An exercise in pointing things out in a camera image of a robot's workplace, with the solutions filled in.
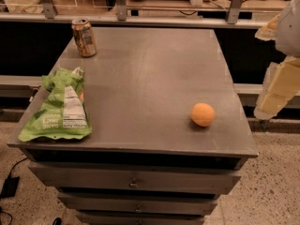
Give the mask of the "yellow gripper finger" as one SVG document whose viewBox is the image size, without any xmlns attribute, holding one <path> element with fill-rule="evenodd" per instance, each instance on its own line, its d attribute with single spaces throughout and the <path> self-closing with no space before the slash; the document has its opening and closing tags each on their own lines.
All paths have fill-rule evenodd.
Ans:
<svg viewBox="0 0 300 225">
<path fill-rule="evenodd" d="M 276 15 L 266 25 L 255 33 L 255 38 L 263 41 L 275 40 L 277 38 L 277 27 L 280 15 Z"/>
<path fill-rule="evenodd" d="M 265 72 L 254 116 L 270 120 L 300 91 L 300 58 L 287 56 L 280 64 L 272 62 Z"/>
</svg>

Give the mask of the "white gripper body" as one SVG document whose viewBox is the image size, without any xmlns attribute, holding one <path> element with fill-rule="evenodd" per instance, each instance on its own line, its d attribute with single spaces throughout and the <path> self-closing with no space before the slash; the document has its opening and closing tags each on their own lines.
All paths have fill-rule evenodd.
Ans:
<svg viewBox="0 0 300 225">
<path fill-rule="evenodd" d="M 291 0 L 282 10 L 276 36 L 278 51 L 289 56 L 300 56 L 300 0 Z"/>
</svg>

